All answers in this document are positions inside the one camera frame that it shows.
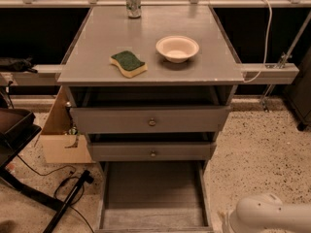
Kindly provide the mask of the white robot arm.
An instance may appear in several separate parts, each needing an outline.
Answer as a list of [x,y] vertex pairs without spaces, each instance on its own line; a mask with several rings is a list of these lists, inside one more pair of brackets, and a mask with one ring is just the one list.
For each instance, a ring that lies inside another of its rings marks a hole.
[[272,193],[246,196],[225,215],[224,233],[260,233],[283,229],[311,233],[311,205],[284,204]]

